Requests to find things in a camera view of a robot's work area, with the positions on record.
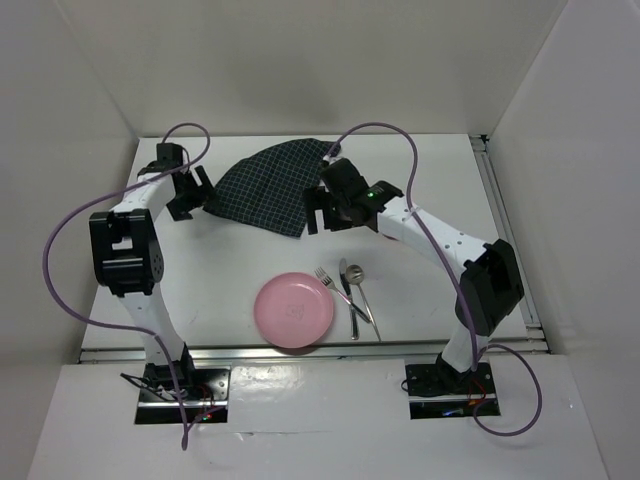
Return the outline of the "dark checked cloth napkin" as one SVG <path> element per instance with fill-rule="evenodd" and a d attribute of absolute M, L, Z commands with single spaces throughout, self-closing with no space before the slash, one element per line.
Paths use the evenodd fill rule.
<path fill-rule="evenodd" d="M 314 138 L 273 145 L 242 159 L 216 183 L 211 215 L 299 238 L 306 226 L 303 193 L 319 185 L 331 142 Z"/>

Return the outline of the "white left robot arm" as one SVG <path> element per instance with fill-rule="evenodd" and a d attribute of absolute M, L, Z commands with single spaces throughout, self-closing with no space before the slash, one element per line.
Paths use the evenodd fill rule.
<path fill-rule="evenodd" d="M 175 221 L 215 198 L 202 166 L 190 170 L 187 154 L 175 143 L 156 145 L 156 159 L 141 169 L 141 186 L 107 212 L 89 219 L 94 272 L 98 283 L 117 297 L 133 326 L 142 331 L 143 381 L 184 399 L 196 390 L 197 374 L 186 343 L 170 319 L 159 283 L 165 262 L 155 220 L 166 210 Z"/>

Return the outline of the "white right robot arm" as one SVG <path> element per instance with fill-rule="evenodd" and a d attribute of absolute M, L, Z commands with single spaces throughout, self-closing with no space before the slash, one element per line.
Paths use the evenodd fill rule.
<path fill-rule="evenodd" d="M 484 241 L 452 227 L 418 206 L 411 206 L 386 181 L 366 182 L 346 158 L 325 157 L 321 187 L 304 191 L 308 232 L 366 227 L 398 241 L 443 268 L 454 281 L 458 326 L 436 359 L 436 379 L 448 392 L 460 391 L 471 379 L 498 325 L 524 297 L 513 247 L 505 240 Z"/>

